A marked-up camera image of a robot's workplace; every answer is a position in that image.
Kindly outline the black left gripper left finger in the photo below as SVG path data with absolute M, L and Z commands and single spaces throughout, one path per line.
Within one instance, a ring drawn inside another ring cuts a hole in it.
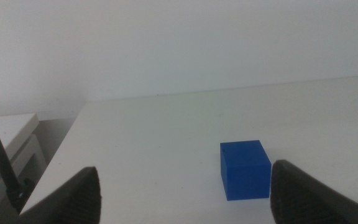
M 95 167 L 85 167 L 58 189 L 19 215 L 18 223 L 98 224 L 101 188 Z

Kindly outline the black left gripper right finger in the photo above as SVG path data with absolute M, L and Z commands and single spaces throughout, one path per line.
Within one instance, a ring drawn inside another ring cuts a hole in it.
M 272 166 L 270 208 L 276 223 L 358 223 L 358 203 L 286 160 Z

